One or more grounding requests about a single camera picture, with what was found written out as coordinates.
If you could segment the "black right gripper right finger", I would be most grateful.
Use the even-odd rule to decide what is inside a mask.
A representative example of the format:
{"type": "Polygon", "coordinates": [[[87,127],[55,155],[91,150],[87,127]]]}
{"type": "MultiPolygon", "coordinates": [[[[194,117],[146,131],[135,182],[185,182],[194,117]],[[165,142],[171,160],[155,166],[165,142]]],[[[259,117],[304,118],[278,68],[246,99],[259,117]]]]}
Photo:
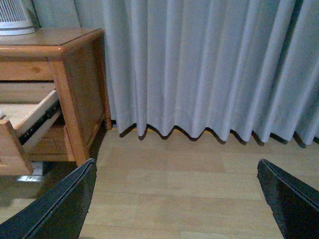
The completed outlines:
{"type": "Polygon", "coordinates": [[[258,162],[257,178],[285,239],[319,237],[319,191],[272,162],[258,162]]]}

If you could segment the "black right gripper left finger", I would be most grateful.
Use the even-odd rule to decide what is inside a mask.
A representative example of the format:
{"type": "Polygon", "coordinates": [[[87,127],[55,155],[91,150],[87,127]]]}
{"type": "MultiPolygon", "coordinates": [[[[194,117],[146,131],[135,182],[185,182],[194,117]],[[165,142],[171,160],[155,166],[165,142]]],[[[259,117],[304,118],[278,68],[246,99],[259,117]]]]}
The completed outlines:
{"type": "Polygon", "coordinates": [[[52,189],[0,225],[2,239],[77,239],[96,183],[95,159],[88,159],[52,189]]]}

